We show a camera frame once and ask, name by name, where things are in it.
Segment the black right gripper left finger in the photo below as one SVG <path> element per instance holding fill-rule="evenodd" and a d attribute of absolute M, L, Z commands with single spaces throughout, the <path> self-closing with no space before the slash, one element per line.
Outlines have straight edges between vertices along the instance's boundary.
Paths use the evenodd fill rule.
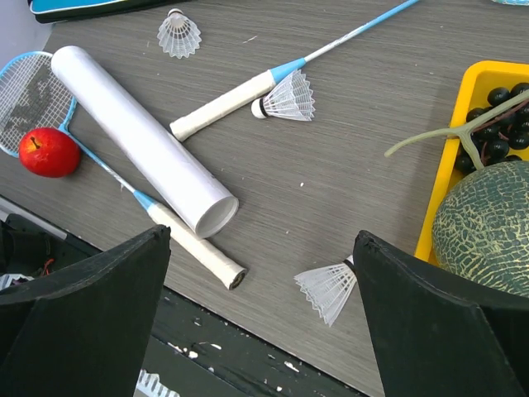
<path fill-rule="evenodd" d="M 3 396 L 132 396 L 169 264 L 163 225 L 1 293 Z"/>

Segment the white shuttlecock tube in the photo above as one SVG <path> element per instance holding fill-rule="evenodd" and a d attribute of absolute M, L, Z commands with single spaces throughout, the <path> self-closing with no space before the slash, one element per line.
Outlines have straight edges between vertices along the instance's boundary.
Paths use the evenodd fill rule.
<path fill-rule="evenodd" d="M 75 45 L 51 57 L 55 76 L 201 238 L 220 232 L 238 199 L 91 55 Z"/>

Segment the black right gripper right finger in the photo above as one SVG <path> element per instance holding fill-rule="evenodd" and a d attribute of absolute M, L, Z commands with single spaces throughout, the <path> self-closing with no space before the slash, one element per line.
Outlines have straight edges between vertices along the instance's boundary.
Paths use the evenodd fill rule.
<path fill-rule="evenodd" d="M 355 275 L 387 396 L 526 396 L 528 300 L 361 231 Z"/>

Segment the white shuttlecock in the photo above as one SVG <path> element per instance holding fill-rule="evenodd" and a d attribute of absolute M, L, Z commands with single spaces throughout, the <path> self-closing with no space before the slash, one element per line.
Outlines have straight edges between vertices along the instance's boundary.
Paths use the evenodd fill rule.
<path fill-rule="evenodd" d="M 188 58 L 200 48 L 202 32 L 178 8 L 171 9 L 159 27 L 157 39 L 163 52 L 177 59 Z"/>
<path fill-rule="evenodd" d="M 287 120 L 310 122 L 314 117 L 313 90 L 306 75 L 299 69 L 286 76 L 267 95 L 251 104 L 254 117 L 278 117 Z"/>
<path fill-rule="evenodd" d="M 339 264 L 304 271 L 293 279 L 319 317 L 331 327 L 357 284 L 353 256 Z"/>

